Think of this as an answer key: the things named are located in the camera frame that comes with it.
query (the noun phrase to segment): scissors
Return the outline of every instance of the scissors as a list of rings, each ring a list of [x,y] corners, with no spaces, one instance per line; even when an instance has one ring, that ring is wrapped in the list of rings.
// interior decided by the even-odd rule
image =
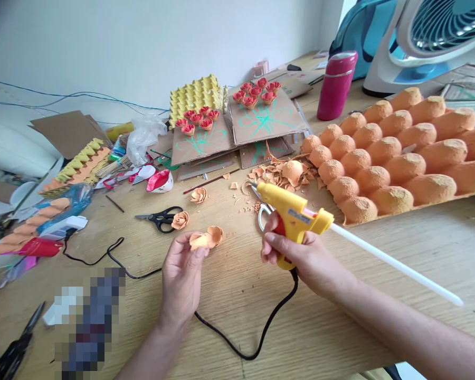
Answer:
[[[41,316],[46,302],[39,305],[35,313],[32,315],[23,333],[18,340],[13,341],[7,350],[0,357],[0,379],[10,380],[14,377],[17,369],[20,367],[21,361],[25,356],[26,349],[32,339],[32,330]]]
[[[171,227],[170,230],[164,230],[162,228],[162,226],[164,224],[168,224],[169,226],[172,224],[173,220],[174,220],[174,216],[176,214],[169,214],[170,211],[172,210],[175,210],[175,209],[179,209],[178,212],[181,212],[183,211],[183,209],[179,206],[173,206],[173,207],[169,207],[168,209],[166,210],[163,210],[162,212],[160,213],[156,213],[156,214],[142,214],[142,215],[136,215],[136,218],[137,219],[147,219],[149,220],[150,222],[153,222],[155,223],[155,225],[157,226],[158,230],[162,233],[171,233],[172,231],[175,230],[174,227]]]
[[[268,216],[271,215],[271,213],[276,210],[273,206],[271,206],[269,203],[265,203],[262,200],[262,197],[260,194],[257,192],[257,189],[254,186],[251,186],[253,192],[257,196],[257,198],[260,200],[260,209],[259,209],[259,227],[261,231],[264,231],[264,225],[262,224],[262,213],[266,213]]]

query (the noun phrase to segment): black-handled scissors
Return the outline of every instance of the black-handled scissors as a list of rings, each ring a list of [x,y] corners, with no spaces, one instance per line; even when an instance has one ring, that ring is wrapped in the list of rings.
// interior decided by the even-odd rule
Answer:
[[[169,214],[169,212],[171,212],[172,210],[175,210],[175,209],[178,209],[179,211],[174,213],[174,214]],[[162,228],[162,226],[164,224],[167,224],[167,225],[171,225],[173,220],[174,220],[174,216],[177,214],[177,213],[180,213],[181,211],[183,211],[183,209],[179,206],[174,206],[174,207],[169,207],[168,209],[166,210],[163,210],[162,212],[160,213],[156,213],[156,214],[142,214],[142,215],[136,215],[136,218],[137,219],[147,219],[149,220],[150,222],[153,222],[155,223],[155,225],[157,226],[158,230],[162,233],[171,233],[172,231],[175,230],[174,227],[171,227],[169,230],[164,230]]]
[[[0,380],[12,379],[19,368],[23,357],[25,356],[26,349],[32,339],[32,330],[41,316],[42,310],[46,302],[39,305],[35,313],[32,315],[28,324],[26,325],[21,337],[18,340],[13,341],[4,354],[0,357]]]

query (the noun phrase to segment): yellow glue gun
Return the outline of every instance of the yellow glue gun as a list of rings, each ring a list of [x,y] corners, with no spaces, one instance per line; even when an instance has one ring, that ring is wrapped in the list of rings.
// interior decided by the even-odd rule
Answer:
[[[306,208],[308,203],[306,199],[281,187],[264,182],[258,185],[252,183],[252,186],[256,187],[262,201],[276,208],[280,215],[280,223],[274,232],[296,243],[302,243],[305,231],[321,234],[334,222],[334,216],[331,213],[323,208],[318,212]],[[278,258],[278,266],[284,270],[296,267],[283,255]]]

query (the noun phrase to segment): fan grille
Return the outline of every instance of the fan grille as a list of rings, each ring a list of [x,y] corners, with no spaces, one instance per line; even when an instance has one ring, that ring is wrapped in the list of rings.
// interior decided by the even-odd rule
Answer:
[[[413,46],[439,52],[475,37],[475,0],[424,0],[412,23]]]

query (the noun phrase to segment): hand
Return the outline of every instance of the hand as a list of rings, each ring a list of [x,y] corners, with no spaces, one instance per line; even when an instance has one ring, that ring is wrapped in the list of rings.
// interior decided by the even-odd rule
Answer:
[[[264,229],[262,262],[276,264],[279,255],[285,255],[296,265],[299,278],[315,294],[330,300],[356,282],[354,275],[327,250],[318,234],[307,231],[302,244],[297,244],[271,232],[278,226],[278,221],[275,211]]]
[[[202,262],[209,248],[190,250],[188,240],[197,231],[177,236],[162,265],[162,306],[159,322],[175,328],[188,324],[201,297]]]

